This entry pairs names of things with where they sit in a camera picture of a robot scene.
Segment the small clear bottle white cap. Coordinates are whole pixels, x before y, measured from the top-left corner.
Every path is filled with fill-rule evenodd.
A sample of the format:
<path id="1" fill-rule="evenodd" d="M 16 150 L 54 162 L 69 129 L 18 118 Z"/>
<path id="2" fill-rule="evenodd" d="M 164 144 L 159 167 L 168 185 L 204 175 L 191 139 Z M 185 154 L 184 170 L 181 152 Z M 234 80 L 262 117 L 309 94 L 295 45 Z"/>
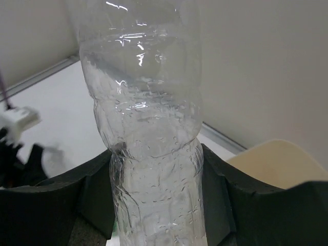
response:
<path id="1" fill-rule="evenodd" d="M 196 1 L 66 1 L 121 245 L 206 245 Z"/>

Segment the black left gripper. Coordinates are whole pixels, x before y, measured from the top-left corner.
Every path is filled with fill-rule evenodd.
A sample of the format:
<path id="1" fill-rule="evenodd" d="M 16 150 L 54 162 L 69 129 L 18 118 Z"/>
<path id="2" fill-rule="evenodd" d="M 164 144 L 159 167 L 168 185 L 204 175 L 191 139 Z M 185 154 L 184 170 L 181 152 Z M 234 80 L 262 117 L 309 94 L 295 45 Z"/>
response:
<path id="1" fill-rule="evenodd" d="M 7 140 L 8 130 L 1 128 L 1 188 L 35 186 L 46 180 L 42 166 L 44 148 L 34 144 L 26 163 L 18 157 L 23 144 L 14 145 Z"/>

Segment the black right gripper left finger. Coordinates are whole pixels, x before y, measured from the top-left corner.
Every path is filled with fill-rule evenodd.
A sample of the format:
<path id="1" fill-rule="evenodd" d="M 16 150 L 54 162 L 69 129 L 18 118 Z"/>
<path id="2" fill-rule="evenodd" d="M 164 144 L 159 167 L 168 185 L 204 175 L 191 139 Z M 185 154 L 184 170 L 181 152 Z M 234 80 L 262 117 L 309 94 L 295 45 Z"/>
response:
<path id="1" fill-rule="evenodd" d="M 112 153 L 35 186 L 1 190 L 1 245 L 106 245 L 115 212 Z"/>

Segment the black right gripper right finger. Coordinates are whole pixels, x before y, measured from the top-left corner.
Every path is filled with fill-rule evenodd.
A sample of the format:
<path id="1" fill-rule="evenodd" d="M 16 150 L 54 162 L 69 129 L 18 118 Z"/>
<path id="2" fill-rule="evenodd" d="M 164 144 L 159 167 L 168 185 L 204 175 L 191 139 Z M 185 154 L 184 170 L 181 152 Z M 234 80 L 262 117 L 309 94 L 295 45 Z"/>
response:
<path id="1" fill-rule="evenodd" d="M 327 182 L 283 190 L 203 148 L 208 245 L 327 245 Z"/>

